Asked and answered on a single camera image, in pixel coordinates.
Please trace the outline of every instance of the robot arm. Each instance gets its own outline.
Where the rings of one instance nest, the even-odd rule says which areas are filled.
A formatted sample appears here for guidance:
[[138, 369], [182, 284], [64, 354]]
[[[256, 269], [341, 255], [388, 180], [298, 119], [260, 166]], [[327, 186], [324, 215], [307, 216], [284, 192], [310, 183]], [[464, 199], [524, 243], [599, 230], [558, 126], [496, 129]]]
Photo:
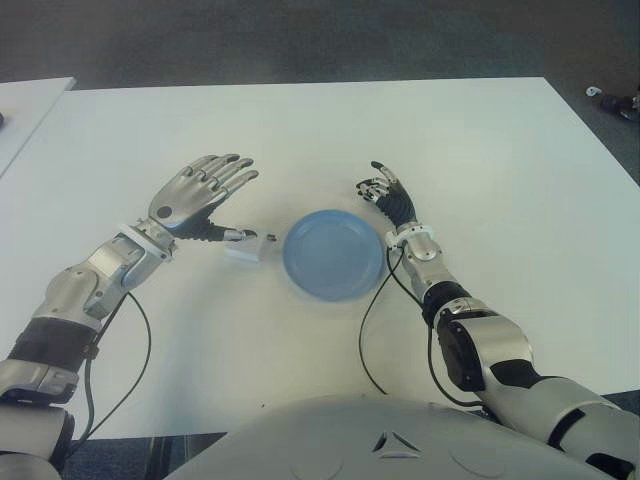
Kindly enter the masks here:
[[638, 468], [640, 419], [572, 380], [540, 376], [520, 327], [456, 281], [395, 175], [372, 166], [385, 178], [361, 182], [358, 193], [396, 227], [388, 243], [404, 250], [403, 267], [428, 328], [437, 332], [453, 384], [474, 392], [503, 425], [614, 478], [630, 478]]
[[74, 422], [51, 404], [72, 397], [80, 366], [98, 353], [93, 341], [101, 321], [127, 292], [171, 261], [175, 238], [239, 241], [255, 235], [208, 219], [258, 175], [239, 174], [252, 163], [237, 155], [199, 158], [158, 192], [146, 220], [120, 226], [120, 233], [84, 262], [53, 278], [44, 302], [0, 362], [0, 473], [13, 468], [19, 471], [16, 478], [48, 478], [37, 473], [46, 470], [42, 460], [62, 468]]

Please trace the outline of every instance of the floor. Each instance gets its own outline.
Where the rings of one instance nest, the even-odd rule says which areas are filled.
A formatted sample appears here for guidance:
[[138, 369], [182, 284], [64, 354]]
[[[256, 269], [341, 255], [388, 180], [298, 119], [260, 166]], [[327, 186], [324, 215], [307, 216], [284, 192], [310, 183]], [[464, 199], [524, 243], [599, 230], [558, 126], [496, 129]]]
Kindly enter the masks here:
[[[589, 85], [634, 94], [637, 0], [0, 0], [0, 12], [0, 82], [74, 76], [77, 89], [94, 89], [544, 76], [640, 182], [638, 125], [584, 94]], [[638, 392], [613, 400], [640, 411]], [[148, 449], [148, 439], [89, 441], [65, 479], [143, 478]]]

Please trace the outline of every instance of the blue plastic plate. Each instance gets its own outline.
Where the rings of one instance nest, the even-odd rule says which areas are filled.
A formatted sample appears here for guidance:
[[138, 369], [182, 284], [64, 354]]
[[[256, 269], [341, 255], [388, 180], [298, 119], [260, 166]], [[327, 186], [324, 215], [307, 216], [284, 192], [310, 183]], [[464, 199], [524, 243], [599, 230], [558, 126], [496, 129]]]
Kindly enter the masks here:
[[300, 219], [285, 238], [282, 257], [296, 285], [330, 301], [369, 291], [383, 266], [378, 234], [341, 210], [320, 210]]

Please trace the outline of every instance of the white table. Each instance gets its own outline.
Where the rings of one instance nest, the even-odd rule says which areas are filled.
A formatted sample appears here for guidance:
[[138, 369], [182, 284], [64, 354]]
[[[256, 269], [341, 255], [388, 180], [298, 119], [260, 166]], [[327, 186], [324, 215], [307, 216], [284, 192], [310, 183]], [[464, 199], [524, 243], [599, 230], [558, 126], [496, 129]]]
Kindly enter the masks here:
[[[145, 215], [185, 163], [232, 151], [252, 155], [262, 175], [218, 223], [282, 236], [311, 211], [339, 208], [382, 235], [390, 224], [354, 192], [382, 161], [465, 288], [527, 332], [542, 374], [599, 393], [638, 388], [640, 192], [541, 78], [65, 93], [0, 189], [0, 351], [55, 273]], [[222, 250], [182, 241], [136, 291], [153, 324], [152, 361], [97, 437], [232, 431], [296, 399], [373, 394], [356, 347], [373, 292], [318, 301], [288, 280], [279, 246], [259, 266]], [[94, 364], [97, 418], [144, 357], [143, 323], [125, 305]], [[387, 288], [366, 333], [373, 374], [394, 395], [446, 403], [425, 352], [415, 306]], [[81, 388], [70, 408], [81, 430]]]
[[0, 178], [73, 78], [0, 83]]

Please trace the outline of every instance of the black wire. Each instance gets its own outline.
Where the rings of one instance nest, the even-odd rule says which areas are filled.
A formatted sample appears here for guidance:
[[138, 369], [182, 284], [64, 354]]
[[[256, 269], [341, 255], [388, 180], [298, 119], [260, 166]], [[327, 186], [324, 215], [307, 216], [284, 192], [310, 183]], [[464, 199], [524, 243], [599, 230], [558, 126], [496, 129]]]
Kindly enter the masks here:
[[444, 387], [440, 384], [440, 382], [438, 381], [438, 377], [436, 377], [436, 371], [433, 368], [433, 358], [432, 358], [432, 354], [431, 354], [431, 346], [433, 345], [433, 327], [428, 327], [429, 332], [428, 332], [428, 338], [427, 338], [427, 363], [429, 364], [429, 373], [431, 373], [431, 378], [433, 378], [433, 383], [436, 384], [436, 387], [438, 387], [438, 390], [440, 390], [440, 393], [442, 395], [444, 395], [447, 400], [449, 400], [452, 403], [455, 403], [456, 405], [460, 406], [460, 407], [482, 407], [484, 404], [482, 402], [463, 402], [461, 400], [458, 400], [457, 398], [452, 397], [451, 395], [449, 395], [449, 392], [447, 392]]
[[149, 324], [149, 319], [147, 318], [147, 314], [144, 311], [144, 308], [142, 308], [142, 305], [140, 305], [140, 302], [138, 302], [138, 299], [136, 299], [136, 297], [134, 297], [133, 294], [130, 292], [120, 299], [120, 302], [118, 302], [118, 304], [116, 305], [116, 308], [113, 309], [113, 311], [109, 315], [109, 318], [104, 323], [104, 326], [102, 327], [102, 329], [100, 329], [100, 332], [98, 333], [98, 335], [96, 335], [95, 340], [91, 343], [91, 347], [95, 350], [95, 347], [98, 346], [98, 343], [100, 342], [105, 332], [111, 325], [111, 322], [113, 322], [113, 319], [116, 317], [116, 314], [120, 310], [120, 307], [122, 306], [122, 303], [124, 302], [125, 298], [127, 298], [127, 296], [131, 297], [131, 299], [137, 305], [138, 310], [140, 310], [140, 313], [144, 318], [144, 323], [147, 328], [147, 355], [144, 361], [144, 365], [142, 366], [142, 370], [140, 371], [138, 378], [134, 382], [133, 386], [129, 389], [129, 391], [125, 394], [125, 396], [122, 397], [122, 399], [109, 411], [109, 413], [107, 413], [107, 415], [105, 415], [105, 417], [102, 420], [100, 420], [100, 422], [98, 422], [98, 424], [95, 427], [93, 427], [93, 422], [95, 419], [95, 404], [93, 401], [93, 392], [91, 390], [92, 359], [87, 358], [84, 365], [84, 390], [87, 398], [87, 409], [88, 409], [87, 424], [80, 438], [76, 441], [74, 446], [69, 450], [69, 453], [67, 454], [67, 458], [71, 457], [80, 447], [82, 447], [82, 445], [84, 445], [84, 443], [89, 439], [89, 437], [93, 435], [94, 432], [98, 428], [100, 428], [102, 424], [104, 424], [104, 422], [106, 422], [109, 419], [109, 417], [111, 417], [111, 415], [115, 413], [115, 411], [120, 407], [120, 405], [122, 405], [125, 402], [125, 400], [131, 395], [131, 393], [133, 393], [135, 388], [138, 386], [138, 384], [142, 380], [142, 377], [147, 369], [147, 365], [149, 364], [149, 358], [151, 356], [151, 325]]
[[115, 406], [111, 410], [109, 410], [109, 413], [107, 413], [104, 416], [104, 418], [100, 420], [98, 424], [95, 427], [93, 427], [93, 429], [91, 429], [88, 437], [93, 435], [94, 432], [97, 429], [99, 429], [102, 426], [102, 424], [106, 422], [109, 419], [109, 417], [111, 417], [111, 415], [113, 415], [115, 411], [120, 407], [120, 405], [122, 405], [127, 400], [127, 398], [129, 398], [129, 396], [133, 393], [133, 391], [136, 389], [136, 387], [142, 380], [142, 377], [144, 376], [144, 373], [147, 370], [147, 366], [149, 365], [149, 359], [151, 358], [151, 325], [149, 324], [149, 318], [147, 317], [147, 313], [144, 311], [144, 308], [142, 308], [142, 305], [140, 305], [140, 302], [138, 302], [138, 299], [134, 297], [132, 293], [127, 293], [127, 295], [131, 297], [131, 300], [135, 302], [136, 306], [138, 307], [138, 310], [140, 310], [140, 313], [142, 314], [142, 318], [144, 319], [144, 324], [147, 327], [147, 355], [144, 359], [144, 364], [142, 365], [142, 369], [138, 374], [138, 378], [136, 379], [135, 382], [133, 382], [133, 385], [131, 386], [129, 391], [122, 397], [122, 399], [118, 403], [115, 404]]
[[[402, 252], [400, 254], [400, 259], [402, 259], [402, 256], [404, 255], [404, 249], [400, 249], [400, 251]], [[422, 302], [420, 301], [420, 299], [418, 299], [418, 297], [416, 297], [411, 290], [409, 290], [407, 287], [404, 286], [404, 284], [400, 281], [400, 279], [396, 276], [395, 273], [395, 269], [391, 270], [391, 259], [389, 257], [389, 254], [391, 253], [391, 249], [387, 248], [387, 268], [389, 269], [390, 275], [393, 277], [393, 279], [396, 281], [396, 283], [400, 286], [400, 288], [402, 288], [405, 293], [407, 295], [409, 295], [414, 302], [416, 302], [416, 304], [418, 304], [418, 306], [420, 307], [420, 310], [422, 310]]]
[[362, 322], [360, 322], [360, 333], [358, 334], [358, 353], [360, 354], [360, 363], [362, 363], [362, 368], [364, 368], [364, 372], [367, 374], [367, 377], [369, 377], [369, 380], [371, 380], [371, 383], [373, 383], [373, 385], [383, 395], [387, 395], [387, 392], [385, 391], [384, 388], [382, 388], [378, 384], [378, 382], [376, 382], [374, 380], [373, 376], [371, 375], [371, 372], [369, 372], [369, 368], [367, 367], [367, 362], [365, 362], [365, 360], [364, 360], [364, 354], [362, 352], [362, 333], [364, 332], [364, 325], [365, 325], [365, 322], [367, 321], [367, 316], [369, 315], [369, 312], [371, 311], [371, 308], [373, 307], [373, 304], [375, 303], [376, 299], [378, 298], [378, 295], [380, 295], [380, 292], [382, 292], [382, 289], [384, 288], [384, 286], [387, 284], [387, 282], [391, 278], [391, 275], [393, 274], [395, 269], [398, 268], [398, 265], [400, 265], [400, 261], [402, 260], [402, 255], [403, 254], [404, 254], [404, 252], [402, 252], [402, 254], [400, 255], [400, 258], [398, 259], [398, 263], [396, 263], [393, 268], [391, 268], [391, 265], [389, 263], [389, 256], [387, 255], [387, 267], [389, 268], [389, 273], [387, 274], [387, 276], [383, 280], [382, 284], [378, 287], [378, 290], [376, 291], [375, 295], [371, 299], [371, 302], [369, 303], [369, 306], [367, 307], [367, 311], [364, 312], [364, 316], [362, 317]]
[[[390, 267], [390, 265], [391, 265], [391, 260], [389, 258], [389, 253], [390, 252], [391, 252], [391, 249], [388, 248], [387, 249], [387, 267]], [[393, 277], [393, 279], [405, 291], [405, 293], [407, 295], [409, 295], [409, 297], [411, 297], [413, 299], [413, 301], [418, 304], [418, 306], [420, 306], [420, 309], [422, 309], [422, 302], [420, 302], [420, 300], [418, 300], [418, 298], [407, 287], [404, 286], [404, 284], [396, 276], [395, 272], [393, 270], [391, 270], [390, 268], [389, 268], [389, 275], [391, 275]], [[428, 338], [427, 338], [427, 363], [429, 364], [429, 373], [431, 374], [431, 378], [433, 378], [433, 383], [436, 384], [436, 387], [438, 387], [438, 390], [440, 390], [440, 393], [442, 393], [442, 395], [444, 395], [447, 398], [447, 400], [449, 400], [452, 403], [455, 403], [456, 405], [458, 405], [460, 407], [482, 407], [484, 405], [482, 402], [478, 402], [478, 401], [463, 402], [461, 400], [458, 400], [458, 399], [452, 397], [444, 389], [444, 387], [440, 384], [440, 382], [438, 381], [438, 377], [436, 377], [436, 372], [435, 372], [435, 370], [433, 368], [433, 356], [432, 356], [432, 353], [431, 353], [432, 345], [433, 345], [433, 327], [429, 326], [428, 330], [429, 330], [429, 332], [428, 332]]]
[[[100, 343], [100, 340], [102, 339], [105, 332], [111, 325], [111, 322], [113, 322], [113, 319], [116, 317], [118, 311], [120, 310], [120, 307], [122, 306], [122, 303], [124, 302], [125, 298], [126, 297], [122, 297], [120, 299], [120, 301], [116, 305], [116, 308], [113, 309], [113, 311], [109, 315], [109, 318], [107, 318], [107, 321], [104, 322], [104, 325], [98, 332], [98, 335], [96, 335], [96, 338], [94, 338], [93, 342], [91, 342], [91, 344], [88, 345], [89, 350], [95, 351], [96, 347], [98, 346], [98, 343]], [[93, 402], [93, 392], [91, 390], [91, 364], [92, 364], [92, 359], [89, 357], [84, 363], [84, 393], [87, 399], [87, 409], [88, 409], [87, 424], [84, 427], [84, 431], [82, 432], [82, 435], [80, 435], [80, 438], [76, 441], [73, 447], [69, 449], [67, 458], [71, 457], [71, 455], [76, 453], [76, 450], [78, 450], [78, 448], [84, 445], [84, 442], [86, 442], [87, 438], [89, 438], [91, 428], [93, 427], [93, 421], [95, 419], [95, 405]]]

